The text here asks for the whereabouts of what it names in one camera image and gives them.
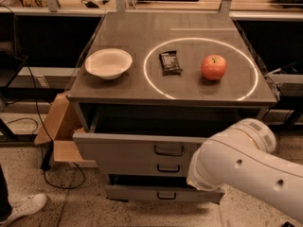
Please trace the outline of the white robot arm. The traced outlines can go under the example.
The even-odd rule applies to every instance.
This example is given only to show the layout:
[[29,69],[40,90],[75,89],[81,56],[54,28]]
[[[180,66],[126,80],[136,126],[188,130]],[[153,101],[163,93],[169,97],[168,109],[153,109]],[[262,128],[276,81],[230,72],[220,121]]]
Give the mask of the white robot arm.
[[206,139],[193,154],[187,183],[200,191],[228,184],[303,222],[303,165],[273,155],[276,137],[243,119]]

